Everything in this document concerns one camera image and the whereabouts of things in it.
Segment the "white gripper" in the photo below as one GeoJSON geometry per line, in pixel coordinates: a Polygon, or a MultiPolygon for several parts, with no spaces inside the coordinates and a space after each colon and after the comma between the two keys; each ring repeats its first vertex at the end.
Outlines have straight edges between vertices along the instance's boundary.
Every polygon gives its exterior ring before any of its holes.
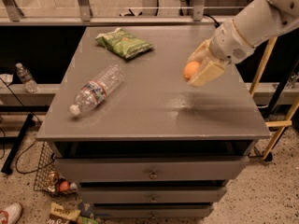
{"type": "Polygon", "coordinates": [[[253,29],[243,21],[234,18],[225,21],[187,59],[186,64],[197,62],[200,67],[188,82],[200,87],[224,73],[227,62],[241,63],[255,50],[253,29]],[[219,59],[210,58],[211,52],[219,59]]]}

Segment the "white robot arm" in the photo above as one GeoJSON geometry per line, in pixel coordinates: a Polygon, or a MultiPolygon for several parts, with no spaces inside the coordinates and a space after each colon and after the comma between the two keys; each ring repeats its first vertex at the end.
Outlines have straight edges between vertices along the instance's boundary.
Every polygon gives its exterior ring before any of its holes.
{"type": "Polygon", "coordinates": [[[182,76],[194,87],[203,86],[221,76],[228,64],[241,63],[263,42],[298,25],[299,0],[253,0],[197,47],[182,76]]]}

